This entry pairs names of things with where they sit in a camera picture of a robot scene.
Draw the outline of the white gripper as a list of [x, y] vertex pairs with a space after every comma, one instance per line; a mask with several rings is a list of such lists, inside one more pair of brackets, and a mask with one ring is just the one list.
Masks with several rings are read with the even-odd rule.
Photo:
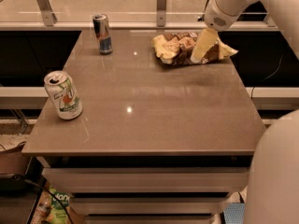
[[225, 31], [237, 21], [241, 13], [258, 0], [209, 0], [204, 22], [208, 26], [197, 37], [191, 61], [200, 63], [218, 40], [218, 32]]

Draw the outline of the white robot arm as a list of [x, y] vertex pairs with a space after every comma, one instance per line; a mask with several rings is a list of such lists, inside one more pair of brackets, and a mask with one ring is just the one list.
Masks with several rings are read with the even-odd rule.
[[[228, 29], [249, 5], [261, 2], [299, 57], [299, 0], [210, 0], [202, 34], [192, 52], [201, 60], [218, 31]], [[299, 112], [277, 119], [261, 137], [249, 170], [243, 224], [298, 224]]]

